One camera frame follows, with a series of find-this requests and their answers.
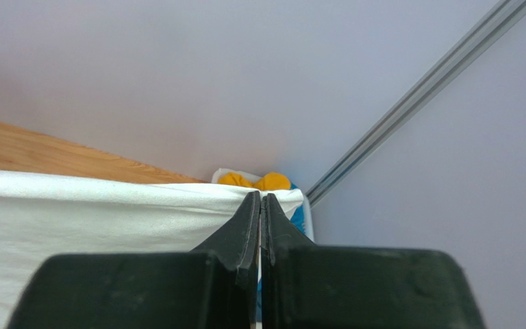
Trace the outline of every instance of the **yellow fabric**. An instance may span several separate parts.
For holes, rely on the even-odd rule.
[[[218,179],[219,184],[256,188],[261,191],[288,190],[289,179],[280,173],[268,173],[256,183],[252,183],[238,173],[228,173]]]

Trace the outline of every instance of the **wooden surface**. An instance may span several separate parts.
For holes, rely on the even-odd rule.
[[[202,182],[1,122],[0,170],[51,173],[144,184]]]

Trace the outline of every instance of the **white sheet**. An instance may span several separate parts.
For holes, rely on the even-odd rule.
[[[250,191],[0,171],[0,328],[48,256],[187,251],[221,227]],[[299,190],[273,193],[288,217],[303,200]]]

